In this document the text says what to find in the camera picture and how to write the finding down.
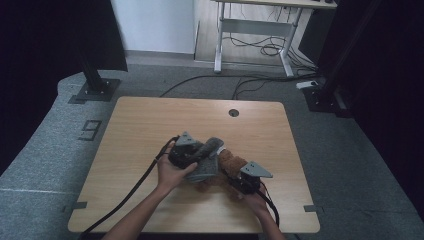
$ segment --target dark background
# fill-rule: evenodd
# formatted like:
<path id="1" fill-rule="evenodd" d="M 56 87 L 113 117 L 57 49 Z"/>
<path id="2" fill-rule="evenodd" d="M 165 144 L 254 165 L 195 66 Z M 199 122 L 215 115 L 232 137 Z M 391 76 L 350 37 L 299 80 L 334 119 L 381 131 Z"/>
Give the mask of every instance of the dark background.
<path id="1" fill-rule="evenodd" d="M 424 4 L 379 1 L 362 24 L 371 2 L 341 0 L 336 12 L 316 12 L 299 49 L 311 56 L 328 81 L 347 93 L 345 103 L 354 119 L 424 219 Z M 323 25 L 329 19 L 333 23 L 326 29 Z M 363 31 L 343 60 L 361 24 Z M 319 27 L 328 31 L 325 41 L 315 37 Z"/>
<path id="2" fill-rule="evenodd" d="M 0 3 L 0 173 L 31 138 L 56 96 L 57 83 L 82 71 L 127 70 L 109 1 L 10 0 Z"/>

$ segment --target tripod base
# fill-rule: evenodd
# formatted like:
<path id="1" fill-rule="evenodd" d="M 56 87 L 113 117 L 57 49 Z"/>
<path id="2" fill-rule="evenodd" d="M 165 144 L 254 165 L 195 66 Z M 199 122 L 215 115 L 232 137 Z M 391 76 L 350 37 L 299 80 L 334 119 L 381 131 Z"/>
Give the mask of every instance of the tripod base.
<path id="1" fill-rule="evenodd" d="M 320 89 L 317 88 L 304 88 L 302 89 L 305 95 L 306 103 L 308 104 L 309 111 L 311 112 L 327 112 L 336 113 L 340 111 L 336 99 L 332 96 L 330 99 L 320 99 Z"/>
<path id="2" fill-rule="evenodd" d="M 73 95 L 68 103 L 84 104 L 86 101 L 110 102 L 115 90 L 118 88 L 121 80 L 102 78 L 102 87 L 100 91 L 93 91 L 87 84 L 82 86 L 77 95 Z"/>

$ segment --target table top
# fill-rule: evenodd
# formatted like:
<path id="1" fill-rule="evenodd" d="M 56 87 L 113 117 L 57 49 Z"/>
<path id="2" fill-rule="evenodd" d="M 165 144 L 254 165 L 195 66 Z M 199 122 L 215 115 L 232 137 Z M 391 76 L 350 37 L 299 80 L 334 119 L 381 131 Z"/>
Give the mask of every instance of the table top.
<path id="1" fill-rule="evenodd" d="M 239 116 L 230 116 L 230 109 Z M 166 141 L 183 131 L 202 142 L 219 137 L 234 155 L 256 161 L 274 175 L 263 181 L 283 232 L 319 231 L 316 213 L 304 210 L 313 202 L 281 103 L 143 97 L 118 100 L 78 198 L 87 206 L 74 209 L 69 230 L 82 232 L 117 206 Z M 107 232 L 156 184 L 154 169 L 121 210 L 93 232 Z M 143 231 L 258 233 L 261 227 L 250 209 L 231 201 L 221 187 L 200 193 L 183 182 L 158 206 Z"/>
<path id="2" fill-rule="evenodd" d="M 287 6 L 299 8 L 316 8 L 316 9 L 335 9 L 337 4 L 326 3 L 324 0 L 319 2 L 312 0 L 214 0 L 215 2 L 228 2 L 228 3 L 243 3 L 243 4 L 256 4 L 256 5 L 272 5 L 272 6 Z"/>

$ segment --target hand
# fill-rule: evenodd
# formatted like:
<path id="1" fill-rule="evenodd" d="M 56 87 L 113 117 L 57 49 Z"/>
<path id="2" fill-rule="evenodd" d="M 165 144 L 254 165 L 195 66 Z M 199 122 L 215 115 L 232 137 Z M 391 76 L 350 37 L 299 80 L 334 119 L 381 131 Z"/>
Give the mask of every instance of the hand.
<path id="1" fill-rule="evenodd" d="M 178 168 L 174 166 L 168 159 L 168 154 L 174 146 L 174 142 L 171 142 L 165 154 L 158 160 L 158 189 L 169 193 L 177 187 L 184 179 L 184 177 L 194 171 L 197 167 L 197 163 L 192 163 L 185 169 Z"/>
<path id="2" fill-rule="evenodd" d="M 265 194 L 265 187 L 263 183 L 261 183 L 259 190 Z M 263 214 L 270 214 L 265 200 L 257 193 L 244 195 L 243 198 L 246 204 L 250 207 L 250 209 L 252 209 L 253 213 L 255 213 L 257 217 Z"/>

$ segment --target desk leg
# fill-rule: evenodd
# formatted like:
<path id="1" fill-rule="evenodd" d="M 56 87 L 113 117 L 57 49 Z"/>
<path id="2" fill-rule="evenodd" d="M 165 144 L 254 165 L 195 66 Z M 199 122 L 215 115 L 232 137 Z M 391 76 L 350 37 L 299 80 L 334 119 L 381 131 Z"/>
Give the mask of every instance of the desk leg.
<path id="1" fill-rule="evenodd" d="M 216 45 L 215 49 L 215 73 L 221 73 L 221 63 L 222 63 L 222 24 L 224 21 L 224 9 L 225 9 L 225 3 L 221 3 L 221 13 L 219 16 L 219 22 L 218 22 L 218 44 Z"/>
<path id="2" fill-rule="evenodd" d="M 286 38 L 286 43 L 284 44 L 284 49 L 280 52 L 281 61 L 283 62 L 284 70 L 286 71 L 287 77 L 293 77 L 293 71 L 290 66 L 290 59 L 288 58 L 288 52 L 290 50 L 291 44 L 293 42 L 294 34 L 296 33 L 297 25 L 299 23 L 300 15 L 302 15 L 303 8 L 297 9 L 296 19 L 292 23 L 289 36 Z"/>

